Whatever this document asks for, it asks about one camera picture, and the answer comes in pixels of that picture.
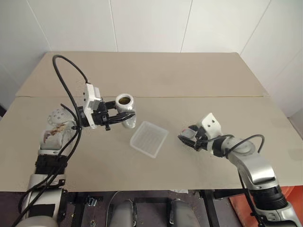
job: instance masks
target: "white wall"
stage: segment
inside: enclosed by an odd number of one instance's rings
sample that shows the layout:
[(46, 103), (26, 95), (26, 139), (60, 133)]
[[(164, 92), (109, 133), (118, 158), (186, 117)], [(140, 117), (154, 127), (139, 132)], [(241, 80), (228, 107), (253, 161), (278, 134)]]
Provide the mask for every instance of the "white wall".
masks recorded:
[(303, 139), (303, 108), (296, 112), (289, 118), (289, 121), (293, 124), (294, 128), (300, 134)]
[(303, 107), (302, 0), (1, 0), (0, 104), (47, 51), (238, 52), (287, 116)]

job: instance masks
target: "plastic tray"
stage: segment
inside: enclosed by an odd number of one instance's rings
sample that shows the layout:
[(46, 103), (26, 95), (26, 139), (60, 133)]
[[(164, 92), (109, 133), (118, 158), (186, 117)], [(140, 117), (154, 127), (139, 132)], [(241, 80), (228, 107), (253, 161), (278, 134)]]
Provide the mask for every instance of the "plastic tray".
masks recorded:
[(156, 158), (168, 131), (150, 122), (142, 122), (131, 138), (130, 145), (145, 155)]

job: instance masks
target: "beige tabletop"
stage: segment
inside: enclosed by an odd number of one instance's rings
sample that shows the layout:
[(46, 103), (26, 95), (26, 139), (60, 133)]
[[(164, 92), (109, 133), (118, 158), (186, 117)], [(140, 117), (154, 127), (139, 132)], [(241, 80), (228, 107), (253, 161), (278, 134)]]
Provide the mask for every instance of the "beige tabletop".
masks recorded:
[[(78, 65), (101, 95), (135, 97), (262, 96), (265, 90), (237, 53), (50, 52), (37, 65), (17, 96), (66, 97), (52, 56)], [(64, 60), (59, 70), (74, 96), (83, 78)]]

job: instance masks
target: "metal leg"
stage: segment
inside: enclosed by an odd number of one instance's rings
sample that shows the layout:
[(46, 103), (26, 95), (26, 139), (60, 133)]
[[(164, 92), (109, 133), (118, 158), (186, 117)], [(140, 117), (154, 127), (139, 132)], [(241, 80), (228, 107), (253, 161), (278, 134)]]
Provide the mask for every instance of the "metal leg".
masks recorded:
[(70, 192), (68, 195), (68, 202), (75, 205), (75, 210), (71, 222), (71, 227), (81, 227), (82, 219), (86, 205), (96, 206), (97, 201), (102, 201), (102, 196), (93, 196), (90, 195), (93, 192)]
[(192, 208), (181, 200), (171, 202), (172, 214), (170, 220), (174, 227), (200, 227)]
[(232, 197), (235, 195), (244, 194), (246, 189), (217, 189), (214, 193), (214, 199), (222, 199), (225, 197)]
[(167, 197), (139, 197), (134, 198), (134, 205), (137, 203), (166, 203), (167, 227), (170, 227), (171, 199)]
[(200, 196), (204, 199), (204, 204), (207, 212), (208, 222), (210, 227), (219, 227), (219, 221), (214, 207), (213, 191), (212, 190), (201, 190), (199, 191)]

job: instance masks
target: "table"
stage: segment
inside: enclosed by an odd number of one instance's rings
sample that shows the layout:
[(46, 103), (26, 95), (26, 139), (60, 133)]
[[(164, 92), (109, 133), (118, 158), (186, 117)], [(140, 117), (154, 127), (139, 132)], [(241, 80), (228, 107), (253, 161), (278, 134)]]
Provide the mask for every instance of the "table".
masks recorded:
[[(53, 54), (48, 53), (44, 56), (0, 121), (2, 156), (0, 191), (26, 190), (29, 176), (34, 171), (39, 139), (45, 129), (47, 116), (53, 109), (58, 108), (60, 103), (71, 106), (48, 63), (51, 62)], [(209, 112), (215, 115), (224, 133), (242, 138), (256, 133), (264, 134), (266, 142), (261, 152), (272, 164), (280, 185), (303, 184), (301, 138), (237, 54), (98, 52), (61, 54), (83, 69), (89, 80), (100, 88), (106, 101), (114, 100), (115, 97), (110, 97), (114, 92), (115, 95), (125, 92), (123, 88), (128, 89), (126, 92), (135, 94), (137, 125), (142, 121), (149, 121), (169, 131), (157, 158), (152, 159), (129, 146), (129, 140), (135, 129), (124, 129), (121, 124), (113, 125), (111, 131), (105, 131), (101, 127), (95, 130), (84, 129), (78, 149), (66, 169), (67, 190), (91, 192), (239, 188), (237, 170), (228, 160), (214, 157), (206, 151), (195, 152), (177, 138), (183, 128), (196, 123)], [(98, 70), (101, 65), (100, 63), (98, 67), (96, 66), (96, 59), (107, 59), (106, 56), (110, 59), (107, 60), (108, 64), (115, 61), (116, 68), (120, 70), (122, 66), (119, 65), (122, 64), (124, 69), (120, 72), (131, 75), (132, 80), (124, 81), (122, 86), (115, 76), (105, 79), (96, 76), (99, 75)], [(123, 64), (126, 60), (122, 61), (122, 57), (128, 61), (138, 60), (141, 64), (128, 66), (126, 63)], [(203, 69), (197, 64), (199, 61), (194, 60), (196, 57), (200, 59), (201, 66), (206, 67), (204, 71), (208, 72), (201, 78), (199, 73)], [(184, 59), (187, 64), (194, 62), (196, 68), (193, 68), (193, 76), (190, 66), (187, 65), (188, 74), (184, 80), (180, 70), (185, 66), (177, 65), (173, 60), (167, 65), (162, 63), (161, 67), (155, 65), (170, 58), (177, 59), (177, 62), (182, 62)], [(88, 67), (90, 60), (94, 62), (95, 67)], [(234, 66), (224, 64), (226, 61), (234, 61)], [(143, 80), (140, 83), (134, 82), (135, 78), (141, 80), (142, 75), (153, 72), (152, 69), (157, 73), (173, 71), (171, 76), (176, 75), (177, 79), (167, 85), (163, 85), (163, 80), (152, 78), (144, 84), (142, 84)], [(72, 78), (75, 77), (79, 77), (74, 82), (75, 87), (83, 86), (81, 77), (69, 73), (67, 64), (60, 64), (60, 70), (64, 78), (70, 82), (71, 88)], [(137, 70), (145, 73), (135, 74)], [(224, 84), (218, 83), (222, 75), (217, 75), (214, 71), (226, 72), (231, 79), (226, 80)], [(236, 79), (241, 82), (241, 86), (235, 83)], [(185, 87), (191, 84), (193, 89), (178, 89), (178, 87), (182, 88), (182, 84)], [(79, 96), (76, 101), (80, 104), (80, 94), (83, 90), (75, 88), (71, 90), (76, 94), (75, 96)], [(259, 143), (257, 139), (254, 142), (256, 146)]]

